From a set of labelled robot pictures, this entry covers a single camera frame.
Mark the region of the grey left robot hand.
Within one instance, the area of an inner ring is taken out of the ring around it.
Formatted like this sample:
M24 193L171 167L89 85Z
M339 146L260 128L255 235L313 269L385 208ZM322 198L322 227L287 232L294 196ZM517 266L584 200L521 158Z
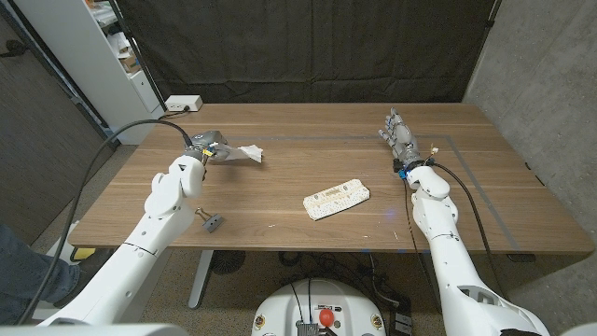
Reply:
M220 131L208 131L193 135L191 145L186 148L185 155L193 157L202 162L203 165L209 160L224 161L230 152L228 140Z

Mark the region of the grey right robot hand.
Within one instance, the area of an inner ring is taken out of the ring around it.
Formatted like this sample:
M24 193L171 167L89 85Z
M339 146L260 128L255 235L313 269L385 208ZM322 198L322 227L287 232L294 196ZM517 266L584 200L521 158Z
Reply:
M416 138L394 107L385 119L384 128L385 130L379 130L379 135L391 148L401 168L408 168L421 159Z

